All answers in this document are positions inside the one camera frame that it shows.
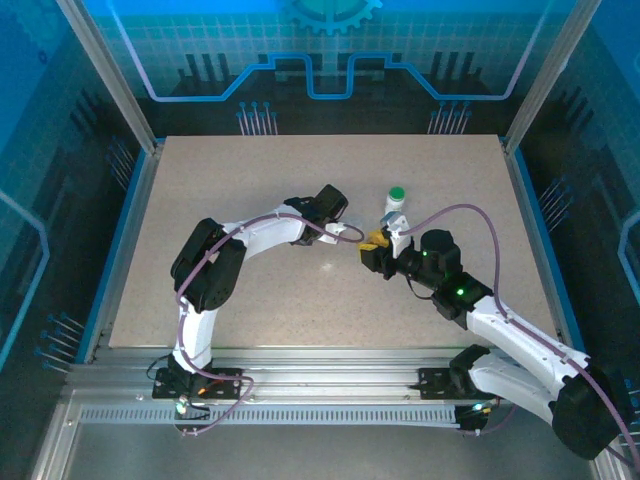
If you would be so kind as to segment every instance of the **beige tabletop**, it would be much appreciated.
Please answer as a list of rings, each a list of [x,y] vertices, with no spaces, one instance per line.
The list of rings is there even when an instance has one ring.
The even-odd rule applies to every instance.
[[[453,203],[474,203],[493,219],[502,252],[501,296],[554,334],[531,247],[498,138],[494,135],[169,137],[154,180],[110,346],[173,346],[178,308],[171,264],[197,222],[265,213],[327,183],[349,199],[344,214],[376,229],[391,186],[406,189],[415,225]],[[493,284],[491,237],[474,212],[433,228],[451,230],[462,263]],[[437,314],[396,276],[360,264],[354,245],[280,245],[247,261],[222,307],[213,344],[462,347],[486,344]]]

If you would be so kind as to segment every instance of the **vented metal strip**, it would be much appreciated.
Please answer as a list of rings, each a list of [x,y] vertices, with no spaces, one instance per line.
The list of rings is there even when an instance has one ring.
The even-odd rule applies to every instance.
[[[81,423],[129,425],[206,425],[222,415],[227,405],[211,406],[212,418],[177,422],[172,404],[85,405]],[[456,428],[453,405],[244,405],[226,420],[229,425],[413,425]],[[199,417],[201,411],[192,416]]]

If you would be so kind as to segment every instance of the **yellow object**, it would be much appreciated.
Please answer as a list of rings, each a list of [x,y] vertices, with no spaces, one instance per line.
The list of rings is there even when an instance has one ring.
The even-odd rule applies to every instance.
[[[382,234],[382,230],[375,230],[369,233],[369,236],[367,237],[366,242],[358,244],[358,250],[371,251],[371,250],[375,250],[378,247],[387,248],[388,246],[389,246],[389,240],[384,238],[384,235]]]

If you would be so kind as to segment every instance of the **gear logo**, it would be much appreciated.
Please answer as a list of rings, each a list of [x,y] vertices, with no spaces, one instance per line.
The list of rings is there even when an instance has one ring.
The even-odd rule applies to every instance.
[[[284,12],[300,28],[333,35],[336,31],[345,34],[349,27],[358,28],[362,20],[373,17],[374,8],[380,7],[380,0],[286,0]]]

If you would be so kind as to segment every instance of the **blue edge trim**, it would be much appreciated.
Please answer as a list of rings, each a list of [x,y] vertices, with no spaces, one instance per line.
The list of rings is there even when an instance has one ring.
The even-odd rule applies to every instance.
[[[536,222],[536,226],[538,227],[538,231],[540,232],[542,246],[544,248],[545,255],[547,256],[547,260],[549,261],[551,275],[553,276],[553,281],[558,291],[560,306],[567,322],[567,327],[571,335],[571,341],[573,342],[574,348],[585,351],[582,335],[580,333],[580,329],[578,328],[578,322],[576,321],[576,316],[573,313],[573,308],[571,307],[571,302],[569,301],[569,294],[567,293],[564,280],[562,279],[562,274],[560,273],[560,266],[558,265],[558,260],[556,259],[556,255],[553,251],[553,246],[551,245],[551,238],[549,237],[549,233],[547,232],[547,228],[544,224],[542,212],[540,211],[540,206],[538,205],[535,191],[533,189],[533,183],[531,183],[531,177],[529,176],[524,157],[522,156],[522,152],[519,148],[515,152],[515,159],[520,170],[520,174],[522,175],[524,188],[528,197],[527,200],[531,204],[531,209],[533,210],[533,216]],[[146,155],[144,154],[144,152],[141,152],[138,158],[138,162],[136,163],[136,168],[133,172],[133,177],[131,178],[131,184],[129,186],[129,190],[127,191],[124,205],[122,206],[120,219],[118,220],[118,225],[113,235],[113,241],[111,242],[111,248],[109,249],[107,262],[104,267],[104,271],[102,272],[102,278],[100,279],[100,284],[98,285],[98,291],[93,301],[91,312],[89,313],[89,319],[87,320],[87,325],[84,329],[84,335],[82,336],[78,354],[76,355],[76,363],[83,363],[82,359],[86,356],[87,351],[89,350],[89,343],[91,341],[91,337],[93,336],[93,330],[96,327],[96,322],[98,320],[98,311],[100,310],[100,306],[104,301],[107,283],[109,281],[109,277],[111,276],[116,252],[122,239],[124,225],[127,221],[127,217],[129,216],[129,210],[131,209],[133,196],[138,187],[142,168],[146,160]]]
[[[571,306],[571,302],[569,301],[567,287],[565,286],[564,280],[562,279],[560,265],[558,265],[558,259],[556,258],[556,254],[553,251],[553,246],[551,244],[551,237],[549,236],[547,227],[544,224],[542,212],[540,211],[540,205],[538,204],[538,199],[536,197],[535,190],[533,189],[533,183],[531,182],[531,177],[529,176],[529,171],[527,170],[524,156],[522,155],[522,152],[519,148],[516,149],[514,157],[518,164],[520,174],[522,175],[522,181],[527,193],[527,200],[531,205],[531,210],[533,211],[533,217],[536,221],[536,226],[538,227],[538,231],[540,232],[540,238],[542,240],[544,253],[547,257],[547,260],[549,261],[551,276],[553,277],[553,281],[558,292],[558,297],[560,298],[560,307],[562,308],[562,312],[564,313],[564,317],[567,322],[567,328],[569,329],[569,335],[571,335],[573,348],[584,352],[584,341],[582,340],[582,334],[580,333],[580,328],[578,327],[578,321],[576,320],[575,313],[573,312],[573,307]]]
[[[162,143],[164,141],[164,139],[156,140],[158,143]],[[113,270],[116,252],[118,251],[118,247],[122,241],[124,226],[127,223],[127,218],[129,217],[129,212],[131,210],[131,203],[133,202],[133,197],[138,189],[142,169],[146,162],[147,155],[144,153],[144,150],[140,150],[140,155],[138,155],[138,160],[133,170],[133,175],[131,176],[131,182],[129,182],[129,189],[127,190],[127,195],[124,198],[122,211],[120,212],[120,218],[118,219],[118,225],[116,226],[116,231],[113,234],[113,240],[111,241],[111,247],[109,248],[109,255],[107,256],[107,261],[105,263],[104,270],[102,271],[102,277],[100,277],[98,291],[93,299],[89,318],[87,319],[87,324],[84,327],[84,333],[80,340],[80,346],[78,347],[75,363],[84,363],[84,358],[89,351],[93,330],[96,328],[96,322],[98,321],[98,312],[100,311],[100,306],[105,299],[104,296],[107,289],[107,283],[109,283],[109,277],[111,277],[111,271]]]

